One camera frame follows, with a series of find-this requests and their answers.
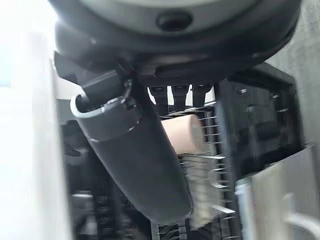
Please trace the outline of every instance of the beige cylinder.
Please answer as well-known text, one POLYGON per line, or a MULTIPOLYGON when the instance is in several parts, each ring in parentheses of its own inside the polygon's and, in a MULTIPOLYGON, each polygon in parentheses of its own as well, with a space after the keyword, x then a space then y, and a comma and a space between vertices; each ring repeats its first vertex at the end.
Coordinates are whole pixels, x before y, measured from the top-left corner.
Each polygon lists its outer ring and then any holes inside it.
POLYGON ((199 154, 206 151, 205 135, 197 115, 163 120, 162 125, 176 154, 199 154))

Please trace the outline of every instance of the gray panel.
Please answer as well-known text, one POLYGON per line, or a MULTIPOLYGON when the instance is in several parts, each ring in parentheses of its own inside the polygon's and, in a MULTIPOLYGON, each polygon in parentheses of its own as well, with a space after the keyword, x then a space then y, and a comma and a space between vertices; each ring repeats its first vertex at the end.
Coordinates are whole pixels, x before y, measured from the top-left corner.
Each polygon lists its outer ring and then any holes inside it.
MULTIPOLYGON (((300 221, 306 220, 301 216, 307 216, 313 224, 319 224, 319 191, 313 156, 313 148, 307 147, 237 183, 247 240, 315 239, 301 227, 286 224, 292 214, 299 214, 300 221), (255 231, 257 237, 249 235, 255 231)), ((308 224, 303 228, 312 229, 308 224)))
POLYGON ((268 63, 296 78, 305 140, 320 145, 319 0, 304 1, 294 38, 268 63))

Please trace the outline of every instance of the dish rack basket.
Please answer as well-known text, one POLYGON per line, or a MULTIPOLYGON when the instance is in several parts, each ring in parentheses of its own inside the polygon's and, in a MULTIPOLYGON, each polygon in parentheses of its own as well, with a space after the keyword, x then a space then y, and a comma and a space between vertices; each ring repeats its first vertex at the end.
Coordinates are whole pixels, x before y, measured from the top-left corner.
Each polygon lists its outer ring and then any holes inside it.
POLYGON ((179 155, 193 212, 175 224, 151 223, 152 240, 241 240, 237 181, 303 149, 293 77, 264 63, 213 89, 215 101, 160 117, 197 115, 208 149, 179 155))
POLYGON ((172 112, 161 120, 186 115, 197 115, 205 136, 207 151, 199 154, 181 154, 179 160, 188 180, 195 212, 186 221, 173 225, 151 223, 153 240, 240 239, 232 229, 237 220, 237 205, 233 197, 231 163, 223 154, 215 101, 203 107, 191 107, 172 112))
POLYGON ((171 225, 150 223, 139 213, 113 182, 78 123, 60 114, 61 120, 68 120, 62 135, 77 240, 242 239, 237 181, 304 148, 296 83, 264 63, 213 83, 213 89, 214 101, 204 104, 202 95, 193 98, 197 107, 186 109, 185 97, 174 95, 177 111, 170 111, 168 100, 155 99, 161 120, 197 115, 208 146, 206 152, 178 156, 193 212, 171 225))

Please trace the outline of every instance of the black plastic clip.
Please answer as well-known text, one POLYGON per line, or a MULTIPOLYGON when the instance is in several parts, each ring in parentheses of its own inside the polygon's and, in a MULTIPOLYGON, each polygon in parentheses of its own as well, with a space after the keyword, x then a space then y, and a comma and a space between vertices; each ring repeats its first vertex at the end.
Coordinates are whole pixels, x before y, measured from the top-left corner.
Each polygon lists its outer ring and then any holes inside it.
POLYGON ((205 105, 206 94, 212 87, 213 83, 192 85, 192 104, 195 108, 201 108, 205 105))
POLYGON ((168 115, 168 92, 167 86, 150 87, 150 93, 155 100, 155 109, 159 116, 168 115))
POLYGON ((126 90, 124 82, 115 70, 107 71, 80 84, 80 86, 94 106, 101 106, 107 101, 117 98, 126 90))
POLYGON ((189 85, 172 86, 171 89, 174 100, 174 109, 177 112, 185 110, 189 85))

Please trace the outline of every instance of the black tumbler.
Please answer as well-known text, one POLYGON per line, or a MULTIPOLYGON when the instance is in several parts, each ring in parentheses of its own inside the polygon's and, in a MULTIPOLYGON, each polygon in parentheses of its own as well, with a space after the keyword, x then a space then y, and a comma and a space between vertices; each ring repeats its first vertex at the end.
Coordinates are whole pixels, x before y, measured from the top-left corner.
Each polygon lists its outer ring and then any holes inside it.
POLYGON ((184 220, 192 200, 179 160, 138 81, 126 93, 91 111, 82 96, 70 107, 95 153, 129 201, 152 222, 184 220))

